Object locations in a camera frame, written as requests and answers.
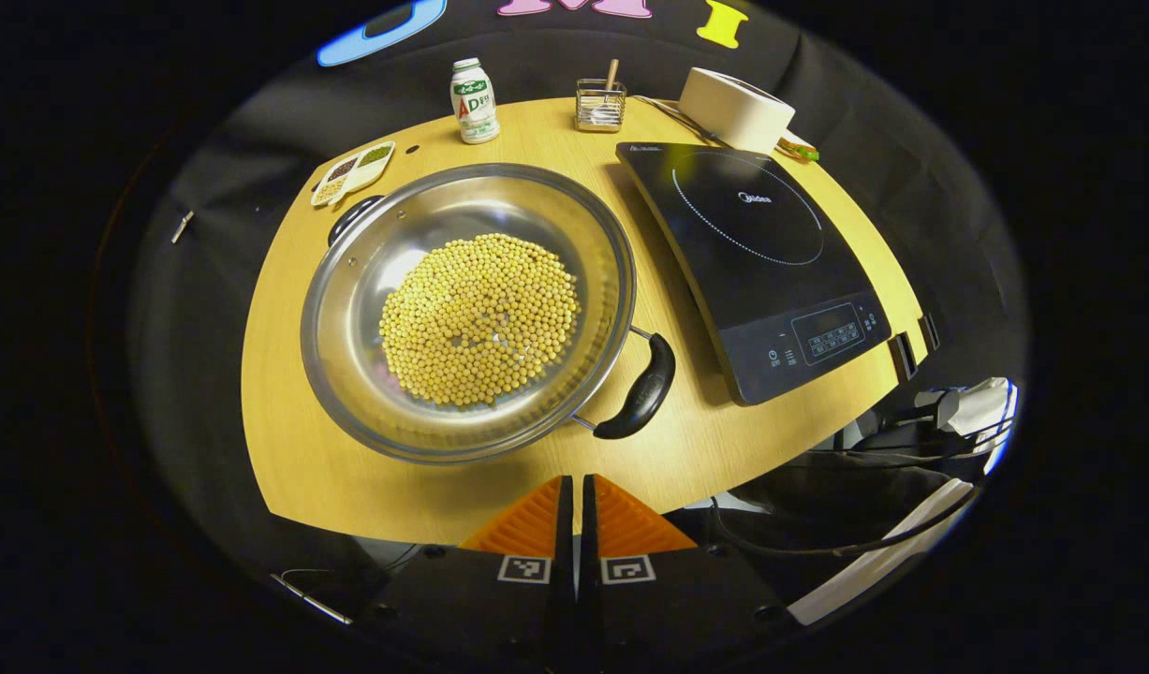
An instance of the black pan handle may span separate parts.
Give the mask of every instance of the black pan handle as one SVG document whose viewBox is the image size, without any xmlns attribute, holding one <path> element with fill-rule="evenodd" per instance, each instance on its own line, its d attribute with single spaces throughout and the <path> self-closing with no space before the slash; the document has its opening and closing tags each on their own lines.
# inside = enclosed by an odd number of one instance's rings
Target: black pan handle
<svg viewBox="0 0 1149 674">
<path fill-rule="evenodd" d="M 337 239 L 340 238 L 341 233 L 346 231 L 349 225 L 353 225 L 353 222 L 356 220 L 356 218 L 362 217 L 362 214 L 364 214 L 365 210 L 370 210 L 378 203 L 378 201 L 381 201 L 383 196 L 386 195 L 368 196 L 365 200 L 361 200 L 358 203 L 350 206 L 350 210 L 346 210 L 346 215 L 338 218 L 337 225 L 329 231 L 329 247 L 332 248 L 333 243 L 337 242 Z"/>
<path fill-rule="evenodd" d="M 645 428 L 661 406 L 661 402 L 665 401 L 665 394 L 670 392 L 670 385 L 673 384 L 676 359 L 673 359 L 673 349 L 670 348 L 670 343 L 661 334 L 640 332 L 631 326 L 630 330 L 646 338 L 650 343 L 650 363 L 633 382 L 633 387 L 629 389 L 629 394 L 625 396 L 625 406 L 622 406 L 620 413 L 617 413 L 616 417 L 599 425 L 592 425 L 587 419 L 578 417 L 578 415 L 573 416 L 574 421 L 589 428 L 595 433 L 596 439 L 626 439 L 626 436 Z"/>
</svg>

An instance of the white bottle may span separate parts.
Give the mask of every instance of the white bottle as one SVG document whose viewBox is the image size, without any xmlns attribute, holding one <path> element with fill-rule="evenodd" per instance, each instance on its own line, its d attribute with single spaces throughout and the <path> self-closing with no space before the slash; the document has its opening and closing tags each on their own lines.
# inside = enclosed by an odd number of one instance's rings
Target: white bottle
<svg viewBox="0 0 1149 674">
<path fill-rule="evenodd" d="M 499 135 L 495 118 L 495 90 L 478 59 L 463 59 L 453 63 L 449 80 L 453 114 L 462 127 L 462 140 L 476 145 Z"/>
</svg>

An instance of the cooktop heating circle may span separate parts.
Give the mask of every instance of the cooktop heating circle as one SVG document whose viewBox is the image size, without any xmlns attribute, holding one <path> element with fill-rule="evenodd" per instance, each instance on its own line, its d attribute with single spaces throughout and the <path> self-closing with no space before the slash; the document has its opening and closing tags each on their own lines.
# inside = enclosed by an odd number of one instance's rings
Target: cooktop heating circle
<svg viewBox="0 0 1149 674">
<path fill-rule="evenodd" d="M 731 162 L 740 162 L 751 166 L 751 170 L 745 170 L 735 164 L 728 166 L 727 162 L 722 164 L 719 160 L 707 160 L 716 162 L 718 164 L 716 169 L 719 171 L 735 172 L 740 168 L 745 175 L 735 176 L 737 179 L 730 180 L 730 185 L 724 189 L 719 188 L 719 176 L 715 176 L 711 183 L 716 184 L 716 192 L 711 192 L 709 195 L 694 195 L 694 192 L 701 191 L 697 186 L 703 180 L 695 180 L 693 176 L 686 176 L 686 172 L 691 172 L 689 170 L 683 170 L 683 178 L 686 183 L 686 187 L 683 187 L 683 184 L 678 183 L 678 165 L 696 155 L 711 155 Z M 705 158 L 699 158 L 696 163 L 702 165 L 703 161 Z M 765 176 L 776 180 L 781 188 L 779 189 L 770 180 L 766 180 Z M 750 255 L 781 265 L 802 266 L 813 263 L 823 253 L 823 223 L 819 222 L 815 209 L 811 209 L 807 200 L 786 180 L 772 175 L 761 164 L 723 153 L 689 153 L 676 162 L 676 166 L 670 170 L 670 178 L 673 180 L 673 187 L 676 187 L 678 195 L 685 201 L 686 208 L 689 208 L 691 212 L 705 222 L 717 234 L 723 235 L 732 245 L 750 253 Z M 740 191 L 733 194 L 733 187 L 740 187 Z M 699 206 L 695 206 L 694 201 L 691 200 L 688 192 L 693 193 Z M 795 200 L 788 200 L 787 192 L 789 195 L 795 195 Z M 802 204 L 811 219 L 808 222 L 792 215 L 785 208 L 778 209 L 779 206 L 786 206 L 787 202 Z M 768 211 L 757 214 L 746 212 L 741 209 L 768 209 Z M 789 222 L 792 219 L 800 222 Z"/>
</svg>

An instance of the metal wire basket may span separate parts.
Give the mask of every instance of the metal wire basket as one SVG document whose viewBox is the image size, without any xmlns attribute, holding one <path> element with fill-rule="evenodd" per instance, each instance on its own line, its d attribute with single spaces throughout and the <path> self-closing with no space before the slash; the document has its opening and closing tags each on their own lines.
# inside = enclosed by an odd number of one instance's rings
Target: metal wire basket
<svg viewBox="0 0 1149 674">
<path fill-rule="evenodd" d="M 612 88 L 604 86 L 608 80 L 580 79 L 574 91 L 574 127 L 579 131 L 604 131 L 615 133 L 625 123 L 625 99 L 629 90 L 620 80 Z"/>
</svg>

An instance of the stainless steel pan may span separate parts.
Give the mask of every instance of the stainless steel pan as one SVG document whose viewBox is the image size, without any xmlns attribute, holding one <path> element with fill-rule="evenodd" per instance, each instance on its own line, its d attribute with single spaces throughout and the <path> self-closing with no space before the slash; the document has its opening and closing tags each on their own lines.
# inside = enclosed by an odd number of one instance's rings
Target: stainless steel pan
<svg viewBox="0 0 1149 674">
<path fill-rule="evenodd" d="M 387 371 L 378 334 L 383 303 L 425 253 L 496 231 L 556 253 L 577 277 L 583 312 L 573 346 L 543 380 L 493 404 L 457 409 L 412 400 Z M 577 415 L 629 336 L 637 271 L 611 210 L 565 176 L 504 163 L 437 172 L 355 204 L 329 243 L 303 307 L 303 363 L 330 417 L 370 449 L 419 464 L 458 464 L 523 448 L 565 419 L 599 439 L 623 439 L 646 426 L 669 393 L 670 346 L 661 334 L 631 328 L 650 344 L 650 364 L 620 413 L 599 425 Z"/>
</svg>

